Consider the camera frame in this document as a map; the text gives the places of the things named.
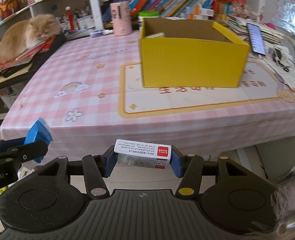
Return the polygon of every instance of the pink container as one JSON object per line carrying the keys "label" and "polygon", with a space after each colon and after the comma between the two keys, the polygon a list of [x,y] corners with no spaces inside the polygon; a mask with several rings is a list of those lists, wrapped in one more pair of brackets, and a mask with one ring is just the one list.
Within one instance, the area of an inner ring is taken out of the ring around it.
{"label": "pink container", "polygon": [[129,14],[129,2],[111,3],[111,16],[113,30],[116,36],[125,36],[132,33],[131,16]]}

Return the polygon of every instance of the phone screen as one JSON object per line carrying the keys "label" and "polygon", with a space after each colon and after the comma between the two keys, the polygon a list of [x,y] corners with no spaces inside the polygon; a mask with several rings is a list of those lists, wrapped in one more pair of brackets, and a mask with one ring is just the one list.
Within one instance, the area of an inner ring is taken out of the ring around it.
{"label": "phone screen", "polygon": [[258,54],[265,55],[265,45],[259,26],[248,23],[249,38],[251,40],[252,50]]}

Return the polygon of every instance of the cat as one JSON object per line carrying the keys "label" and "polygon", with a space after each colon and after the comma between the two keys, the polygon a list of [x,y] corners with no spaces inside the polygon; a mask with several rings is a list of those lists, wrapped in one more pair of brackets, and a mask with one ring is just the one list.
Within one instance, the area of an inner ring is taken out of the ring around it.
{"label": "cat", "polygon": [[0,44],[0,63],[14,60],[27,49],[61,33],[62,28],[52,14],[40,14],[12,25]]}

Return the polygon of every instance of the yellow circular cap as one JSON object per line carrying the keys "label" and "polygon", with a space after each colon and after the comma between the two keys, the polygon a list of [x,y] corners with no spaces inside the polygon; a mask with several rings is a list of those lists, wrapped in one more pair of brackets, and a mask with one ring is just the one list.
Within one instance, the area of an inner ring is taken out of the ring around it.
{"label": "yellow circular cap", "polygon": [[189,187],[182,187],[178,190],[178,192],[183,196],[190,196],[194,193],[194,190]]}

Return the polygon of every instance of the yellow box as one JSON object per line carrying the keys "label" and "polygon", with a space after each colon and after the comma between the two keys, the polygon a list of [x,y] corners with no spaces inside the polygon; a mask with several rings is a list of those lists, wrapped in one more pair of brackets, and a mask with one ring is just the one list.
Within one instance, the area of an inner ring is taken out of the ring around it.
{"label": "yellow box", "polygon": [[[145,38],[160,32],[165,38]],[[144,87],[236,88],[250,48],[207,20],[144,18],[139,42]]]}

